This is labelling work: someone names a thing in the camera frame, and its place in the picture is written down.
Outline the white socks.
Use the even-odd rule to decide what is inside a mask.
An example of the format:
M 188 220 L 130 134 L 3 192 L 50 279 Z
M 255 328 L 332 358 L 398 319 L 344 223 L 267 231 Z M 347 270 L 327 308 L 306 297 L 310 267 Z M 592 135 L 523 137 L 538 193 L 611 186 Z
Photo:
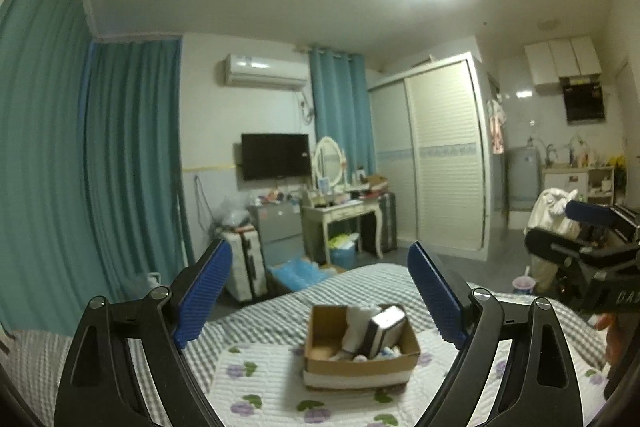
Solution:
M 378 361 L 378 360 L 393 360 L 397 359 L 402 355 L 402 351 L 399 346 L 393 347 L 384 347 L 374 357 L 367 357 L 363 353 L 349 352 L 344 349 L 340 349 L 334 353 L 334 355 L 329 356 L 329 361 L 332 362 L 370 362 L 370 361 Z

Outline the white towel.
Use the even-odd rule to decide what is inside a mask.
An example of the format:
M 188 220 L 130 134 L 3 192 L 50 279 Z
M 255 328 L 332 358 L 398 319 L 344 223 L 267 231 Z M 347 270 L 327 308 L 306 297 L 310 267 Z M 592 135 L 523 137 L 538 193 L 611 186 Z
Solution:
M 346 308 L 346 329 L 342 349 L 354 355 L 361 347 L 372 317 L 380 313 L 380 306 L 349 306 Z

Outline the white clothes pile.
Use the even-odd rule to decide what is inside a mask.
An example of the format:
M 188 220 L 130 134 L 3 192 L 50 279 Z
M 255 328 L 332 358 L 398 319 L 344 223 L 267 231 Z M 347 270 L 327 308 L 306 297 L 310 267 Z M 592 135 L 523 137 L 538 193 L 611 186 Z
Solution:
M 568 239 L 577 239 L 580 231 L 579 223 L 567 218 L 565 213 L 566 205 L 576 200 L 577 196 L 577 190 L 567 192 L 562 188 L 546 188 L 535 202 L 524 233 L 527 234 L 534 228 L 541 228 Z M 532 256 L 530 276 L 536 280 L 538 286 L 548 287 L 553 282 L 556 271 L 558 268 L 553 263 L 536 255 Z

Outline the grey checkered bed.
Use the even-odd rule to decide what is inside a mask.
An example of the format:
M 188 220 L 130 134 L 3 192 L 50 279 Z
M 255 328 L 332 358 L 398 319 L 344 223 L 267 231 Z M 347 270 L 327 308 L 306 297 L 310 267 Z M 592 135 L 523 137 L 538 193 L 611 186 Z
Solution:
M 303 383 L 307 325 L 313 306 L 365 303 L 375 289 L 382 303 L 399 303 L 416 332 L 420 357 L 405 386 L 322 391 Z M 553 303 L 579 381 L 587 425 L 605 403 L 604 340 L 561 303 Z M 1 365 L 46 426 L 72 337 L 45 331 L 1 333 Z M 171 426 L 138 340 L 130 340 L 137 379 L 154 423 Z M 501 341 L 469 426 L 484 423 L 499 389 L 509 341 Z M 303 291 L 245 307 L 205 324 L 184 351 L 213 408 L 229 426 L 413 426 L 434 398 L 458 351 L 440 338 L 416 286 L 400 265 L 368 265 Z

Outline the grey washing machine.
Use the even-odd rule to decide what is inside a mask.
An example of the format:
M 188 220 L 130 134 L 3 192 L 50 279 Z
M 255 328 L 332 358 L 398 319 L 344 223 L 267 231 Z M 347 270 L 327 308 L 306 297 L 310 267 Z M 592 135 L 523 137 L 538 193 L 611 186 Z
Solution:
M 509 209 L 532 210 L 541 192 L 540 156 L 536 147 L 511 148 L 506 154 Z

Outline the clear water jug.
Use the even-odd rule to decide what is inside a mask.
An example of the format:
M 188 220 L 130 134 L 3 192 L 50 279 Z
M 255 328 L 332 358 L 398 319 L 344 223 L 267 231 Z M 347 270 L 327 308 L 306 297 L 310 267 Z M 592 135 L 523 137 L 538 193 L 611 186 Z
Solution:
M 137 300 L 144 298 L 152 289 L 160 285 L 162 285 L 160 272 L 145 272 L 126 280 L 124 291 L 128 299 Z

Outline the hanging pink clothes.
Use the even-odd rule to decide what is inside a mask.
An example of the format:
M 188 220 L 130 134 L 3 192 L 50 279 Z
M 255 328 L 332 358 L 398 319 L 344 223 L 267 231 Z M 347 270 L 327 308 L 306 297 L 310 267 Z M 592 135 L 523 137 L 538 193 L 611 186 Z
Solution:
M 492 153 L 502 155 L 504 153 L 503 125 L 506 122 L 506 113 L 497 100 L 490 100 L 487 104 L 489 117 L 489 132 Z

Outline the brown cardboard box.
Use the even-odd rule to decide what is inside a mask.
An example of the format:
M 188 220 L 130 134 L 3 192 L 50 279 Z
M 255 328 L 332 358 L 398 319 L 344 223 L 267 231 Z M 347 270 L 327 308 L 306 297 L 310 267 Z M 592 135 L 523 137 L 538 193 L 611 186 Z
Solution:
M 420 355 L 408 313 L 397 303 L 315 306 L 307 327 L 303 381 L 321 390 L 403 385 Z

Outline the white suitcase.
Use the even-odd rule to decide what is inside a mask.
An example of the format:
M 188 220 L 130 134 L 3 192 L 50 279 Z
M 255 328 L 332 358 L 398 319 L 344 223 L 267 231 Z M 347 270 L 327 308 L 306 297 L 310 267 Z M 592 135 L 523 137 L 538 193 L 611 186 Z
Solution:
M 238 303 L 254 303 L 269 294 L 262 244 L 256 230 L 222 232 L 229 244 L 232 265 L 226 288 Z

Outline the large teal curtain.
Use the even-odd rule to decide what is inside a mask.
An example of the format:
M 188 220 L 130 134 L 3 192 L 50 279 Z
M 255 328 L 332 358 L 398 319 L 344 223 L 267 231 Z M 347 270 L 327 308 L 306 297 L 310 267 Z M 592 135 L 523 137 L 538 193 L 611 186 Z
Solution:
M 178 39 L 101 42 L 82 0 L 1 0 L 1 322 L 70 335 L 193 257 Z

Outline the white dressing table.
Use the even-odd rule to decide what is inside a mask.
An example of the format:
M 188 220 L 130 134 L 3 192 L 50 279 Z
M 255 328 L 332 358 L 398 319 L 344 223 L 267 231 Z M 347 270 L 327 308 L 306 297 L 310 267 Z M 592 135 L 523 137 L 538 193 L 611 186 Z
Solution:
M 343 222 L 352 219 L 357 220 L 357 230 L 361 232 L 361 218 L 367 215 L 375 217 L 376 229 L 374 236 L 375 256 L 383 258 L 382 251 L 382 224 L 383 215 L 380 203 L 376 198 L 352 199 L 345 204 L 331 207 L 300 207 L 302 218 L 305 221 L 318 223 L 322 233 L 322 248 L 324 260 L 332 263 L 329 245 L 329 226 L 334 222 Z

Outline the oval vanity mirror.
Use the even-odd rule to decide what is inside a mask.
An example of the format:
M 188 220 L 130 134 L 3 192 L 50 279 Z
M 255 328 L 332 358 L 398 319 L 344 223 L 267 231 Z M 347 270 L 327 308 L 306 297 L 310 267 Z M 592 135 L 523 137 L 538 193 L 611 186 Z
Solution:
M 312 170 L 318 190 L 329 193 L 344 182 L 346 159 L 341 147 L 329 136 L 324 136 L 314 150 Z

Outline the white air conditioner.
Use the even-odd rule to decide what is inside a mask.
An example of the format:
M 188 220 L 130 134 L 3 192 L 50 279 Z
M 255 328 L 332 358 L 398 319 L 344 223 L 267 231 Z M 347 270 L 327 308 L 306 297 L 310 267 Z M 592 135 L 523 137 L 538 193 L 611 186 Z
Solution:
M 227 86 L 302 91 L 308 80 L 308 66 L 299 62 L 233 54 L 224 61 Z

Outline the white wall cabinets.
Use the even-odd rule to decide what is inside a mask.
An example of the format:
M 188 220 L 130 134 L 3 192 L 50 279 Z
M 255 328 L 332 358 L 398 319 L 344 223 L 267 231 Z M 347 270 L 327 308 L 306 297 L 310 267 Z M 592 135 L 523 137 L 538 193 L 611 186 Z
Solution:
M 597 79 L 602 72 L 589 36 L 532 43 L 524 50 L 536 89 L 560 87 L 564 80 Z

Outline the black wall television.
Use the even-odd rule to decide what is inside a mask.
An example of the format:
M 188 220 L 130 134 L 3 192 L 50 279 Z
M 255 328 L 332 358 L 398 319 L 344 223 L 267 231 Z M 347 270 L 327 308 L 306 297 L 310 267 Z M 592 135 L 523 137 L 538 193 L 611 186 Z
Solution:
M 245 181 L 310 176 L 308 135 L 244 133 L 241 135 L 241 167 Z

